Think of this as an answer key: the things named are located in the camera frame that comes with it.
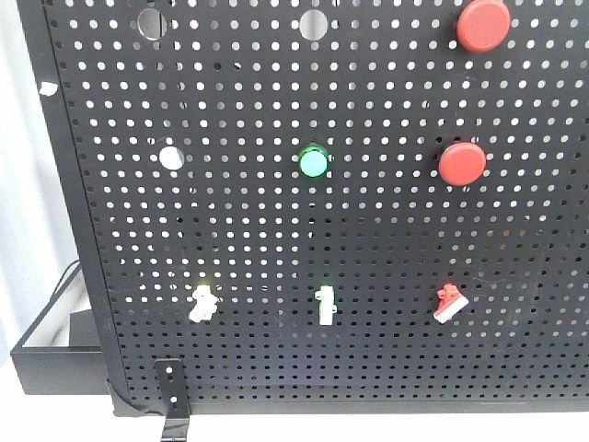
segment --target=metal bracket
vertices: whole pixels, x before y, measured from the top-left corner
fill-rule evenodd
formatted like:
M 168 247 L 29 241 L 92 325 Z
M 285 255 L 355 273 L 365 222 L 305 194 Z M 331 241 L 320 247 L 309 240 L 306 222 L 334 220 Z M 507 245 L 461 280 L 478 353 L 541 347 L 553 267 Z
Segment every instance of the metal bracket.
M 162 401 L 167 407 L 162 442 L 186 442 L 191 424 L 191 408 L 180 359 L 157 359 L 157 379 Z

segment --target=white clip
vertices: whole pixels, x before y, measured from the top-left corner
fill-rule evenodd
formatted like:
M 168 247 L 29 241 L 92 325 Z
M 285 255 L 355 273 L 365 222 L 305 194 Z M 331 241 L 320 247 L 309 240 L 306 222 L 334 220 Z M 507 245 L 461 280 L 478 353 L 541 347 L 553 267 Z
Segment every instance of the white clip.
M 333 314 L 338 312 L 333 287 L 322 285 L 321 290 L 315 292 L 315 299 L 319 301 L 319 325 L 333 325 Z
M 59 89 L 59 85 L 49 81 L 41 81 L 39 94 L 43 97 L 52 97 L 57 93 L 57 89 Z
M 189 318 L 194 322 L 211 320 L 213 314 L 217 312 L 217 302 L 220 301 L 218 297 L 211 293 L 211 286 L 197 286 L 192 297 L 196 300 L 196 305 L 192 309 Z

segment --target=red clip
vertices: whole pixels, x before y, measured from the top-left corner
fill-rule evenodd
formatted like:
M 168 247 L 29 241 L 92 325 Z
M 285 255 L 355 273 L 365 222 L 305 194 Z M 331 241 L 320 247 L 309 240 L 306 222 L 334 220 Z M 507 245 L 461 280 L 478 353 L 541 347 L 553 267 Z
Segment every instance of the red clip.
M 438 297 L 440 298 L 440 305 L 434 312 L 433 317 L 442 324 L 447 320 L 451 320 L 458 311 L 468 304 L 468 299 L 453 284 L 446 284 L 442 290 L 438 290 Z

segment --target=red button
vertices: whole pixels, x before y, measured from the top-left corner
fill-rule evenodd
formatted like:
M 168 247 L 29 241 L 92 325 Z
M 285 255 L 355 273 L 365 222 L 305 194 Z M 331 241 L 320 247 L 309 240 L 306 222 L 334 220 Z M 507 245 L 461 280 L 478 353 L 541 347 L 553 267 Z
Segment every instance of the red button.
M 448 147 L 440 158 L 440 175 L 448 184 L 466 186 L 485 171 L 485 152 L 472 143 L 456 143 Z
M 486 52 L 505 40 L 511 22 L 509 8 L 502 0 L 474 0 L 460 14 L 456 32 L 466 49 Z

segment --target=green light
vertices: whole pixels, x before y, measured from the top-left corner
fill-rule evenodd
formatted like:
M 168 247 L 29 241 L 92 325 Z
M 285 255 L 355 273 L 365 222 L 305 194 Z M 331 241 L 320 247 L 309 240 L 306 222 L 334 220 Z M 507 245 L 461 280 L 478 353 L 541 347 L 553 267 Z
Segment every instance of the green light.
M 308 145 L 298 154 L 298 165 L 309 178 L 319 178 L 329 169 L 329 152 L 320 145 Z

